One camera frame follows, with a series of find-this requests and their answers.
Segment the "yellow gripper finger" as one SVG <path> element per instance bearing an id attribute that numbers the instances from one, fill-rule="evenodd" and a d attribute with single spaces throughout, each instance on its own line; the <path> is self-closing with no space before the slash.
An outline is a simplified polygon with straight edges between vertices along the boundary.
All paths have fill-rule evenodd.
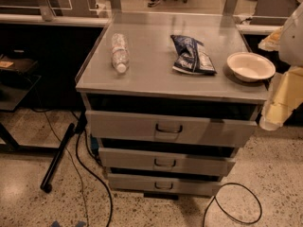
<path id="1" fill-rule="evenodd" d="M 291 67 L 279 80 L 273 95 L 267 100 L 259 125 L 267 131 L 275 131 L 303 103 L 303 68 Z"/>

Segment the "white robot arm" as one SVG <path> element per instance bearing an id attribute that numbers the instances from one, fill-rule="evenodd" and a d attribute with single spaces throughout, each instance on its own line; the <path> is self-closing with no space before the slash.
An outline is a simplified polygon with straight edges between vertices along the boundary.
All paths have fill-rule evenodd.
<path id="1" fill-rule="evenodd" d="M 291 65 L 281 77 L 274 76 L 259 125 L 275 131 L 303 103 L 303 4 L 293 12 L 281 29 L 279 59 Z"/>

